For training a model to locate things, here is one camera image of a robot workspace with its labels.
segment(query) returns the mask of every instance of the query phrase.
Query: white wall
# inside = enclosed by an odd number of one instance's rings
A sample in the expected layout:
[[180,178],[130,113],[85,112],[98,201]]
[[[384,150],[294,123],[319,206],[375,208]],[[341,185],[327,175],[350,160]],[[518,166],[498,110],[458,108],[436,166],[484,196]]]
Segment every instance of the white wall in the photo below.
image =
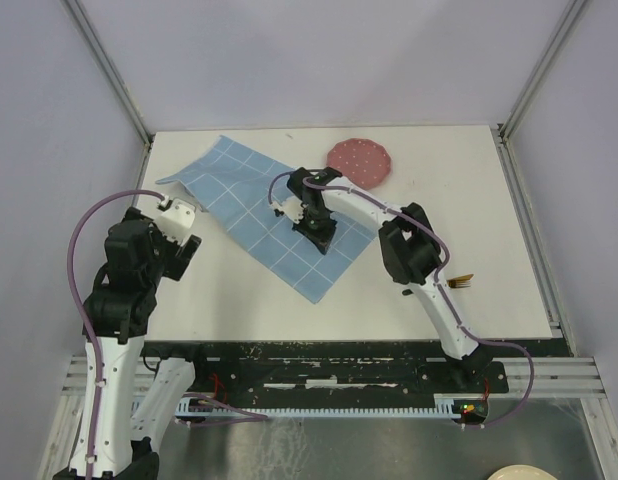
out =
[[153,131],[503,122],[567,0],[83,0]]
[[580,352],[618,419],[618,0],[591,3],[513,145]]
[[[0,478],[35,477],[81,324],[65,279],[80,215],[137,181],[142,145],[57,0],[0,2]],[[103,212],[79,245],[81,291]]]

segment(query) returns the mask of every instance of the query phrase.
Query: pink cloth with white dots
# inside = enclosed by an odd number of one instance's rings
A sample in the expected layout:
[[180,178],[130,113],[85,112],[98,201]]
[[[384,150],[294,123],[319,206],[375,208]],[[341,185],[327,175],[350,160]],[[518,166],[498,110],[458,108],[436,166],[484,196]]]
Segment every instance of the pink cloth with white dots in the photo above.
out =
[[327,166],[335,168],[365,190],[377,187],[391,172],[391,157],[382,145],[365,138],[337,143],[327,154]]

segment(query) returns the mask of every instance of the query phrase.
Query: purple cable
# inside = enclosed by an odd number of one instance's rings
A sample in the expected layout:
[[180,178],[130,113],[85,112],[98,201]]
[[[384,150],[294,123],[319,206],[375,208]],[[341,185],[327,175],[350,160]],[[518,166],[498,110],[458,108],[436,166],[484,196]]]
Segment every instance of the purple cable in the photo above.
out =
[[[316,172],[321,172],[322,169],[313,169],[313,170],[307,170],[310,173],[316,173]],[[278,180],[280,180],[282,177],[286,177],[287,175],[291,175],[293,172],[295,172],[295,170],[290,170],[288,172],[283,172],[280,173],[278,175],[276,175],[275,177],[273,177],[273,180],[271,180],[271,183],[269,184],[269,192],[267,192],[267,200],[269,201],[269,205],[271,205],[273,203],[273,187],[276,184],[276,182]]]
[[[80,313],[80,316],[82,317],[82,322],[84,323],[85,330],[87,331],[87,337],[93,345],[93,352],[96,361],[96,391],[94,392],[93,408],[91,410],[91,420],[89,422],[89,435],[87,438],[87,458],[94,456],[95,449],[94,444],[96,441],[98,414],[100,410],[100,400],[102,397],[102,387],[99,385],[100,382],[102,382],[102,349],[100,348],[100,343],[98,342],[96,332],[91,325],[91,320],[89,320],[89,316],[87,315],[85,307],[82,305],[80,293],[78,293],[78,286],[76,285],[76,275],[74,272],[74,255],[76,253],[76,243],[78,242],[78,236],[80,235],[82,228],[85,226],[89,218],[91,218],[91,216],[96,213],[96,211],[114,200],[122,197],[129,197],[132,195],[151,195],[153,197],[159,198],[160,200],[164,200],[165,198],[161,193],[154,192],[152,190],[126,190],[124,192],[114,193],[113,195],[109,195],[108,197],[103,198],[94,206],[92,206],[89,210],[87,210],[87,212],[78,221],[76,228],[74,228],[73,233],[71,234],[71,240],[69,240],[69,248],[67,249],[67,280],[69,281],[69,289],[71,290],[71,296],[73,297],[73,301],[76,304],[76,308],[78,308],[78,313]],[[93,463],[87,463],[85,480],[91,480],[92,478]]]
[[231,405],[227,405],[226,403],[222,403],[215,398],[208,397],[202,393],[186,393],[183,398],[198,398],[200,400],[204,400],[207,403],[215,405],[216,407],[223,408],[225,410],[229,410],[230,412],[239,413],[240,415],[244,415],[248,418],[233,418],[231,420],[222,420],[218,422],[204,422],[204,423],[193,423],[188,424],[189,427],[199,428],[199,427],[213,427],[216,425],[233,425],[235,423],[246,423],[246,422],[262,422],[267,420],[269,417],[267,415],[263,415],[261,413],[253,413],[243,410],[241,408],[232,407]]
[[440,245],[440,248],[444,252],[445,257],[444,257],[442,263],[434,271],[433,280],[434,280],[434,284],[436,285],[436,287],[440,291],[440,294],[442,295],[442,298],[445,300],[445,303],[449,307],[449,310],[451,310],[451,313],[453,314],[453,317],[456,320],[456,323],[458,324],[458,328],[460,328],[462,333],[464,333],[467,337],[469,337],[471,340],[473,340],[473,341],[475,341],[475,342],[477,342],[479,344],[490,346],[490,347],[508,347],[508,348],[513,348],[513,349],[519,351],[520,353],[522,353],[527,358],[527,361],[529,362],[529,384],[527,385],[527,389],[525,390],[525,393],[523,394],[522,398],[520,399],[520,402],[518,402],[518,404],[510,412],[504,414],[502,417],[499,417],[499,418],[497,418],[495,420],[492,420],[491,422],[483,423],[481,425],[467,425],[467,426],[470,427],[470,428],[485,428],[485,427],[488,427],[488,426],[494,426],[494,425],[497,425],[499,423],[502,423],[507,418],[510,418],[512,415],[514,415],[518,411],[520,411],[522,409],[522,407],[524,407],[524,405],[527,403],[527,400],[529,399],[529,395],[531,394],[531,389],[533,388],[533,379],[534,379],[534,375],[535,375],[535,368],[534,368],[534,364],[533,364],[533,358],[531,357],[531,355],[529,354],[529,352],[527,352],[527,350],[525,348],[521,347],[520,345],[518,345],[516,343],[513,343],[513,342],[494,342],[494,341],[491,341],[491,340],[484,340],[484,339],[482,339],[480,337],[477,337],[473,333],[471,333],[463,325],[462,319],[460,318],[460,314],[458,313],[458,311],[454,307],[453,303],[451,302],[451,299],[447,295],[447,292],[445,291],[443,285],[438,281],[438,279],[440,278],[440,272],[442,271],[443,268],[445,268],[449,264],[449,260],[451,260],[451,253],[449,252],[449,247],[447,247],[447,244],[438,235],[436,235],[431,229],[427,228],[422,223],[414,220],[413,218],[411,218],[408,215],[405,215],[402,212],[393,210],[391,208],[387,208],[386,205],[384,205],[382,202],[379,202],[378,200],[376,200],[372,196],[366,194],[365,192],[362,192],[360,190],[356,190],[356,189],[353,189],[353,188],[350,189],[350,188],[347,188],[347,187],[341,187],[341,186],[335,186],[335,185],[334,186],[316,185],[316,184],[311,183],[309,181],[309,177],[306,177],[302,182],[307,187],[314,188],[316,190],[340,190],[340,191],[344,191],[344,192],[347,192],[347,193],[353,193],[355,195],[358,195],[359,197],[364,198],[365,200],[367,200],[368,202],[372,203],[376,207],[382,208],[383,210],[386,210],[387,213],[390,213],[391,215],[396,215],[396,216],[398,216],[398,217],[408,221],[409,223],[414,225],[416,228],[418,228],[419,230],[421,230],[425,234],[427,234],[427,236],[429,236],[431,239],[433,239],[438,245]]

